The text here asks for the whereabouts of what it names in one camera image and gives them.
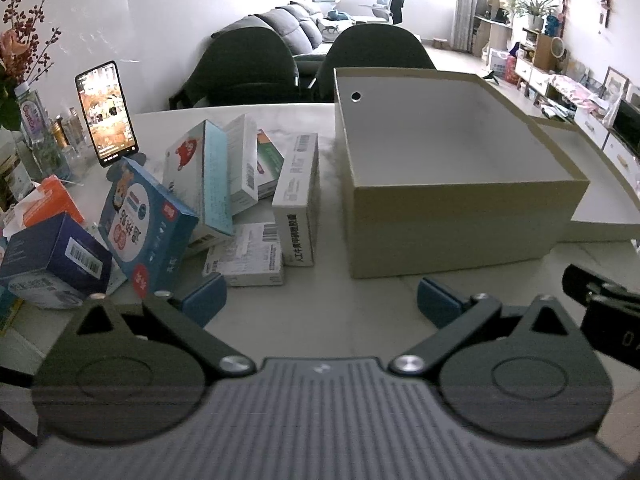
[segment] picture frame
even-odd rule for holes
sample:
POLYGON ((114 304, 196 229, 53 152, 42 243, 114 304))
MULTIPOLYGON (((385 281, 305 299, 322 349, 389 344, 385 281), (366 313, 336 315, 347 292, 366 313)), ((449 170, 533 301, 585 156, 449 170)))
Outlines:
POLYGON ((626 91, 629 86, 629 78, 621 74, 612 67, 607 69, 607 76, 604 78, 604 83, 600 89, 599 97, 605 101, 609 101, 614 96, 622 95, 626 96, 626 91))

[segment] green leaf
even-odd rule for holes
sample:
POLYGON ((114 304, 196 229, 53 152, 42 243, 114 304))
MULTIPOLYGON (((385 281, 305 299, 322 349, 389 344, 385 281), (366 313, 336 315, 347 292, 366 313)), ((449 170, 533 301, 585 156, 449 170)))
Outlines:
POLYGON ((13 99, 6 99, 0 105, 0 126, 10 132, 20 130, 20 107, 13 99))

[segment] bottle label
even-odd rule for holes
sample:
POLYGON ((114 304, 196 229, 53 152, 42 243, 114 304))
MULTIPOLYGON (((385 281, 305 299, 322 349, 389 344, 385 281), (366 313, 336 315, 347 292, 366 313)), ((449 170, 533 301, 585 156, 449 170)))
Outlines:
POLYGON ((33 101, 25 101, 20 105, 20 112, 22 113, 24 127, 29 137, 31 137, 31 140, 42 140, 44 138, 46 124, 41 111, 38 109, 38 105, 33 101))

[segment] table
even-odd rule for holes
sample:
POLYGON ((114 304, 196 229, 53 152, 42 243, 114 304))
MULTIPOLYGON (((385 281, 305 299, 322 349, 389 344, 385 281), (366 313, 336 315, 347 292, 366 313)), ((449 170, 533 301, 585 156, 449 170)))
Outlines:
POLYGON ((489 43, 489 49, 507 50, 507 42, 511 39, 513 29, 507 23, 494 22, 484 16, 476 16, 481 21, 476 36, 474 56, 481 57, 484 46, 489 43))
MULTIPOLYGON (((286 268, 286 285, 232 288, 226 306, 206 330, 252 357, 258 365, 266 356, 347 357, 378 356, 384 364, 434 333, 434 326, 418 311, 415 294, 420 276, 352 280, 342 230, 342 205, 334 155, 335 126, 332 104, 253 105, 194 108, 142 114, 133 127, 147 168, 162 171, 166 146, 204 119, 224 125, 250 112, 274 142, 286 145, 293 133, 319 134, 321 212, 317 264, 286 268)), ((94 167, 82 187, 71 193, 87 219, 96 221, 110 183, 106 170, 94 167)), ((267 201, 235 218, 238 222, 273 219, 267 201)), ((202 256, 183 263, 182 280, 197 280, 202 256)), ((623 285, 634 286, 640 259, 631 243, 559 244, 541 260, 434 274, 433 277, 463 294, 488 292, 507 304, 528 304, 542 292, 557 296, 576 322, 583 307, 562 292, 561 277, 570 264, 583 264, 623 285)), ((130 286, 113 296, 115 303, 137 303, 130 286)), ((72 312, 24 307, 14 329, 41 352, 55 342, 72 312)), ((640 385, 640 372, 600 356, 614 382, 615 399, 640 385)), ((610 439, 618 435, 615 431, 610 439)))

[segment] open box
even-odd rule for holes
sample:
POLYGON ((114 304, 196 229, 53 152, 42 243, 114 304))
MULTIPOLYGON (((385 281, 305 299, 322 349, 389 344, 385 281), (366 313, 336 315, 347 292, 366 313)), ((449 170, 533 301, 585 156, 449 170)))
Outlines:
POLYGON ((539 258, 589 182, 475 75, 335 71, 350 272, 373 278, 539 258))
POLYGON ((561 240, 613 242, 640 238, 640 200, 602 149, 576 126, 535 121, 590 181, 561 240))

